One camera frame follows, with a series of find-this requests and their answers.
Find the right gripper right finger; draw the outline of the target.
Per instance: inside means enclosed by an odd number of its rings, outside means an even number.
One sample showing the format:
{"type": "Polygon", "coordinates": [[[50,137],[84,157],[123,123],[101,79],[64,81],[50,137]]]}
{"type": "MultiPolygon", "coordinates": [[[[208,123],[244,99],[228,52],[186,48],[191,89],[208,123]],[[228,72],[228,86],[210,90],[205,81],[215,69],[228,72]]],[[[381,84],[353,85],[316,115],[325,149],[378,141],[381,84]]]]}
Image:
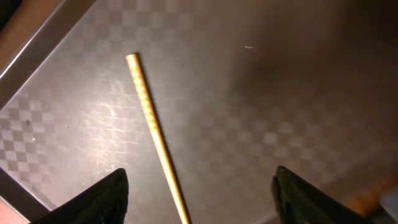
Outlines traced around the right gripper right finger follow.
{"type": "Polygon", "coordinates": [[[271,188],[275,209],[282,224],[370,222],[284,166],[277,167],[271,188]]]}

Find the wooden chopstick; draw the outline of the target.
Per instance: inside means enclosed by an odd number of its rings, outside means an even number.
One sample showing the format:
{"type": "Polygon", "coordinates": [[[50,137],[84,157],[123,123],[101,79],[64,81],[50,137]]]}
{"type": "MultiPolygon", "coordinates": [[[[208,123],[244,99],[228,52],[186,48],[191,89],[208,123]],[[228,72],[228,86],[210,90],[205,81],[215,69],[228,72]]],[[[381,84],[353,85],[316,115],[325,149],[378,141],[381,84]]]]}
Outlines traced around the wooden chopstick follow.
{"type": "Polygon", "coordinates": [[[140,53],[136,52],[127,55],[126,62],[136,87],[137,95],[181,223],[191,224],[192,221],[190,214],[181,190],[177,171],[175,170],[172,156],[170,155],[169,147],[161,127],[159,115],[154,103],[149,81],[146,77],[140,53]]]}

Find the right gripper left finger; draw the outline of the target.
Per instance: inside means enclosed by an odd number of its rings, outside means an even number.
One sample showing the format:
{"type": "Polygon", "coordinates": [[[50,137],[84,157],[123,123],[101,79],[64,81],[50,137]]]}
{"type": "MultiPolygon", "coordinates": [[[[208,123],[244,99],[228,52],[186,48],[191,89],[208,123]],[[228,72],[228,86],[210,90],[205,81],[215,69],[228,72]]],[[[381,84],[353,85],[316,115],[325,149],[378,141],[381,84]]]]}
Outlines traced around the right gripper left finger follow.
{"type": "Polygon", "coordinates": [[[118,168],[81,194],[33,224],[123,224],[129,184],[126,171],[118,168]]]}

